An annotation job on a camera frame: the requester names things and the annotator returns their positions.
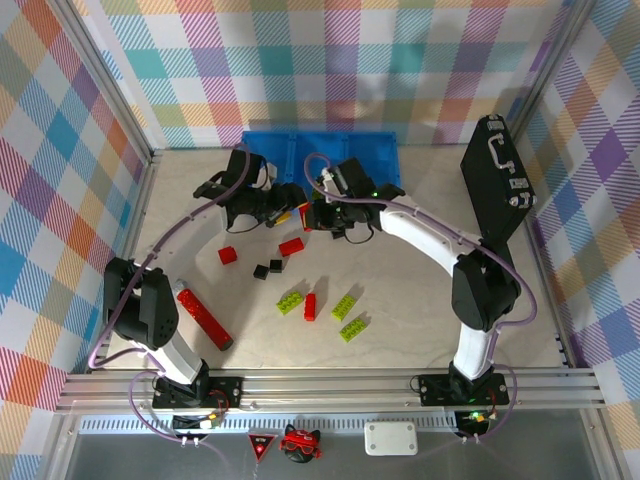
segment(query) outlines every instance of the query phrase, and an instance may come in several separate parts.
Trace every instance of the case handle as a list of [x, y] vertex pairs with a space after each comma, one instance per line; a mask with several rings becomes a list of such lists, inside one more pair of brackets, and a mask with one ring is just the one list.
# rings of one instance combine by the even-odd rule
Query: case handle
[[500, 163], [498, 161], [498, 154], [496, 153], [496, 149], [493, 148], [493, 145], [492, 145], [495, 140], [498, 141], [499, 145], [504, 145], [504, 135], [502, 135], [502, 133], [498, 133], [493, 137], [489, 138], [489, 141], [487, 142], [487, 145], [489, 146], [489, 151], [491, 152], [491, 157], [493, 158], [493, 164], [496, 166], [498, 170], [504, 170], [508, 168], [509, 173], [513, 175], [514, 173], [516, 173], [516, 166], [513, 163], [513, 161], [509, 160], [508, 162], [505, 162], [505, 163]]

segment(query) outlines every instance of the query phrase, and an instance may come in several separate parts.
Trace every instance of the warning triangle sticker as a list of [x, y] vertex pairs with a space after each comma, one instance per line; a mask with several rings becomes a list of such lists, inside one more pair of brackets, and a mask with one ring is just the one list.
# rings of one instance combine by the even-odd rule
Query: warning triangle sticker
[[260, 463], [260, 460], [267, 453], [267, 449], [273, 443], [273, 440], [277, 437], [277, 435], [268, 435], [268, 434], [249, 434], [249, 441], [251, 442], [251, 447], [253, 448], [253, 453], [256, 454], [256, 460]]

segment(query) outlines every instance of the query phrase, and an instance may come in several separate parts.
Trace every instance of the red block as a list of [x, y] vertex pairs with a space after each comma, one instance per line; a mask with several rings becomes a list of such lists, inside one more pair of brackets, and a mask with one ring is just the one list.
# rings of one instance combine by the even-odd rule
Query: red block
[[304, 243], [302, 243], [300, 237], [297, 237], [293, 240], [289, 240], [288, 242], [281, 243], [278, 248], [280, 248], [280, 253], [283, 257], [288, 257], [292, 253], [304, 250]]
[[191, 314], [193, 319], [198, 322], [200, 328], [209, 336], [211, 341], [216, 344], [220, 351], [224, 352], [233, 345], [233, 338], [222, 328], [211, 312], [207, 310], [202, 302], [196, 297], [190, 289], [185, 288], [176, 298], [182, 306]]
[[222, 261], [223, 265], [235, 262], [238, 259], [238, 254], [233, 247], [224, 247], [222, 250], [218, 250], [218, 255], [220, 255], [220, 261]]
[[316, 294], [310, 293], [304, 301], [304, 319], [313, 322], [316, 319]]

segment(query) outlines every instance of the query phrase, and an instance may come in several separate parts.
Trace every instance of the white table surface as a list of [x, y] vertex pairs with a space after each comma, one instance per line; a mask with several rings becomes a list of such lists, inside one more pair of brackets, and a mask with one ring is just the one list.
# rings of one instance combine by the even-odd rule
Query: white table surface
[[[475, 215], [459, 164], [465, 147], [401, 148], [403, 187], [426, 210], [473, 233]], [[194, 189], [224, 169], [229, 152], [196, 150], [165, 152], [138, 245], [153, 242], [183, 213]], [[238, 222], [234, 229], [250, 225]], [[278, 245], [300, 236], [304, 251], [285, 260], [282, 274], [266, 281], [253, 278], [256, 264], [280, 258]], [[222, 266], [218, 250], [232, 245], [238, 261]], [[515, 367], [554, 367], [561, 364], [554, 339], [555, 326], [543, 295], [534, 257], [520, 229], [509, 242], [518, 271], [530, 282], [538, 299], [538, 318], [521, 328], [506, 328], [495, 359]], [[284, 225], [239, 235], [219, 235], [196, 257], [185, 280], [234, 338], [220, 352], [180, 306], [179, 331], [210, 367], [446, 367], [457, 348], [460, 322], [451, 310], [451, 279], [434, 261], [402, 240], [376, 233], [364, 245], [334, 241], [326, 232], [302, 231], [297, 214]], [[275, 304], [283, 294], [314, 291], [318, 299], [315, 322], [303, 318], [304, 306], [287, 316]], [[347, 293], [358, 301], [340, 324], [331, 310]], [[529, 304], [520, 297], [508, 318], [524, 318]], [[368, 327], [350, 343], [339, 330], [360, 316]], [[114, 336], [109, 353], [125, 348]], [[110, 368], [146, 367], [146, 360], [124, 357]]]

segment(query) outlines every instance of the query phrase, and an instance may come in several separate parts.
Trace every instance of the black mounting plate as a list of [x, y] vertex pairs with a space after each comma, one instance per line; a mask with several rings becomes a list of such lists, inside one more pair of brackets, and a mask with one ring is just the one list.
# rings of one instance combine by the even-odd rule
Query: black mounting plate
[[[242, 398], [242, 377], [210, 377], [210, 391], [220, 390], [224, 392], [226, 397], [229, 399], [229, 408], [238, 408], [240, 406], [240, 399]], [[211, 410], [216, 410], [220, 408], [219, 395], [210, 395], [202, 401], [202, 404], [198, 406], [198, 408], [207, 408]], [[173, 398], [171, 395], [160, 393], [153, 397], [153, 402], [151, 404], [152, 408], [155, 409], [187, 409], [193, 410], [193, 405], [188, 405], [179, 399]]]
[[461, 402], [455, 398], [451, 390], [450, 375], [447, 373], [433, 375], [419, 375], [418, 391], [420, 392], [420, 404], [423, 407], [456, 407], [460, 405], [491, 406], [493, 400], [489, 390], [496, 398], [496, 405], [508, 405], [509, 393], [501, 373], [492, 373], [488, 376], [469, 402]]

